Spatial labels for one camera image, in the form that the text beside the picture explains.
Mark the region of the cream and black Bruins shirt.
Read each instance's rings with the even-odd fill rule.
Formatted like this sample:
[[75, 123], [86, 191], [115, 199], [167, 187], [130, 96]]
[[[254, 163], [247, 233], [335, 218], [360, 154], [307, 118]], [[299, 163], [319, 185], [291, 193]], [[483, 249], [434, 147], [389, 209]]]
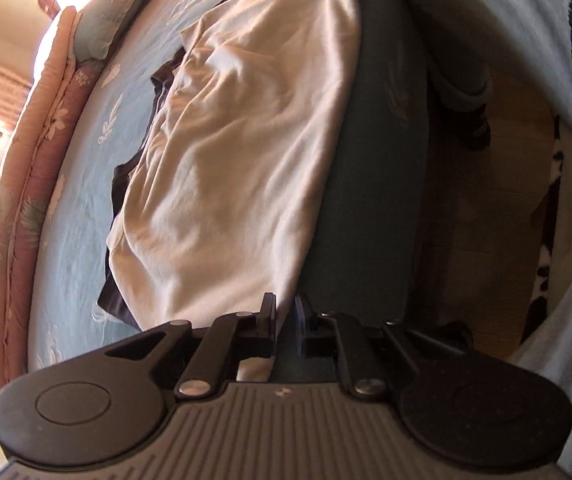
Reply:
[[145, 142], [115, 169], [98, 304], [197, 327], [276, 296], [310, 249], [359, 55], [357, 0], [223, 0], [182, 33]]

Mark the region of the blue floral bed sheet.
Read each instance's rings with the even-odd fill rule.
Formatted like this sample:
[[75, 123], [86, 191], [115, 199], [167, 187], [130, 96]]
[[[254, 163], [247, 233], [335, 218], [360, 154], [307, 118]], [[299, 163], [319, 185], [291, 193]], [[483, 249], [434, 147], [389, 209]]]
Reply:
[[267, 292], [402, 315], [426, 139], [406, 0], [147, 0], [44, 213], [26, 369]]

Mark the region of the pink floral folded quilt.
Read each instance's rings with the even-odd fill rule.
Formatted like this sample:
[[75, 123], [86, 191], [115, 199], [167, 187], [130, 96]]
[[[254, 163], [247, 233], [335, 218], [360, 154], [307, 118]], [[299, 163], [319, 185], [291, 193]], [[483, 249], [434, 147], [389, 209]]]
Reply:
[[77, 61], [80, 13], [60, 12], [42, 45], [47, 58], [28, 95], [0, 167], [0, 389], [28, 367], [40, 236], [65, 154], [103, 62]]

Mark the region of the grey-blue flower pillow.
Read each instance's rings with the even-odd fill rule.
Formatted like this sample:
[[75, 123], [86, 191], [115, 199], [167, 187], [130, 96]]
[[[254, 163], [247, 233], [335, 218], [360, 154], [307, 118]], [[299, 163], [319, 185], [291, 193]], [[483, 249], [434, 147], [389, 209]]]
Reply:
[[73, 51], [77, 62], [106, 61], [144, 0], [92, 0], [80, 12]]

